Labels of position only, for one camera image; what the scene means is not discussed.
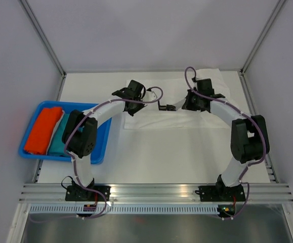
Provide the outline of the white t-shirt with robot print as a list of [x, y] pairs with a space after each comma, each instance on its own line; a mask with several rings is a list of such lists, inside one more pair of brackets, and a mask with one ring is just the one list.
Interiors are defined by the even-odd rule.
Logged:
[[[210, 78], [215, 93], [230, 98], [230, 90], [224, 82], [223, 76], [219, 69], [198, 69], [197, 78]], [[161, 105], [173, 104], [180, 102], [187, 95], [187, 86], [185, 79], [144, 79], [139, 80], [146, 88], [160, 87], [163, 89]], [[177, 129], [177, 128], [213, 128], [228, 129], [229, 126], [220, 118], [207, 111], [188, 111], [178, 109], [178, 111], [159, 111], [156, 103], [148, 104], [141, 111], [133, 116], [126, 112], [124, 129], [125, 130], [159, 130], [159, 129]]]

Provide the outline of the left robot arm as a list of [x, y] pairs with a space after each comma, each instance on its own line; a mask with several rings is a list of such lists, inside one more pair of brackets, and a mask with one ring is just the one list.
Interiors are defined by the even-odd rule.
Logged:
[[91, 172], [91, 163], [85, 161], [97, 145], [98, 128], [107, 120], [122, 112], [135, 114], [142, 108], [142, 98], [146, 94], [143, 84], [131, 80], [127, 87], [112, 93], [105, 102], [88, 110], [73, 110], [66, 123], [62, 142], [65, 144], [64, 152], [70, 156], [75, 181], [79, 185], [77, 195], [83, 200], [94, 197], [94, 177]]

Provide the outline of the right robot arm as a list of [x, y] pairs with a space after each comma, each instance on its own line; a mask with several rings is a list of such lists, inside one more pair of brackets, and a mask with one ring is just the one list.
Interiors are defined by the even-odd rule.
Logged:
[[221, 200], [227, 200], [234, 193], [234, 187], [248, 168], [262, 163], [270, 151], [267, 127], [262, 115], [250, 116], [231, 104], [222, 94], [215, 93], [209, 78], [192, 78], [182, 108], [192, 111], [207, 111], [224, 121], [231, 129], [230, 150], [232, 158], [217, 178], [215, 193]]

